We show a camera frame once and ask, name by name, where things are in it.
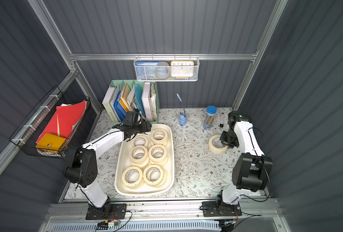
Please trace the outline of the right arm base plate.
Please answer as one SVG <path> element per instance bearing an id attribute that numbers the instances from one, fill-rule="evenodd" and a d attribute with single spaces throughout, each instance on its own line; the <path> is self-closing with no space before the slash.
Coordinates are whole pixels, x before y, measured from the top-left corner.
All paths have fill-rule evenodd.
<path id="1" fill-rule="evenodd" d="M 242 215 L 239 205 L 218 204 L 213 201 L 202 202 L 200 210 L 205 217 L 238 217 Z"/>

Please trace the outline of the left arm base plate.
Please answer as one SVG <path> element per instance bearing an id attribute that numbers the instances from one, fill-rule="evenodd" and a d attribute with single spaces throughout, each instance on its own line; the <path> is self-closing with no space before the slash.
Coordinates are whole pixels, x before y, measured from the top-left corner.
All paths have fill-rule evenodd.
<path id="1" fill-rule="evenodd" d="M 127 204 L 104 204 L 101 208 L 96 208 L 88 204 L 86 220 L 112 220 L 124 219 L 127 211 Z"/>

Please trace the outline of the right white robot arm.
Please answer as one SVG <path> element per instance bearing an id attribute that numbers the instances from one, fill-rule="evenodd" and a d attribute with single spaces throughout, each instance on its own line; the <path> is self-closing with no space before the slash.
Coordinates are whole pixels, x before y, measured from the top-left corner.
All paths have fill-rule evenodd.
<path id="1" fill-rule="evenodd" d="M 235 110 L 228 114 L 228 130 L 219 140 L 227 148 L 241 148 L 242 153 L 232 170 L 232 184 L 217 196 L 217 208 L 237 205 L 241 198 L 264 190 L 270 183 L 273 161 L 259 147 L 254 129 L 251 117 Z"/>

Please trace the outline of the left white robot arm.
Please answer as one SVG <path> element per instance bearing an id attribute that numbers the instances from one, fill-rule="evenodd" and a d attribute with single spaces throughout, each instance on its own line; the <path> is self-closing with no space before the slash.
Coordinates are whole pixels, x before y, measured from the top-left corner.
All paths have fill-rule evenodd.
<path id="1" fill-rule="evenodd" d="M 110 199 L 97 180 L 97 160 L 113 146 L 126 139 L 131 140 L 138 134 L 150 132 L 151 128 L 151 123 L 139 110 L 129 111 L 125 119 L 107 133 L 78 148 L 68 148 L 65 151 L 64 177 L 80 188 L 92 209 L 103 213 L 108 213 L 111 209 Z"/>

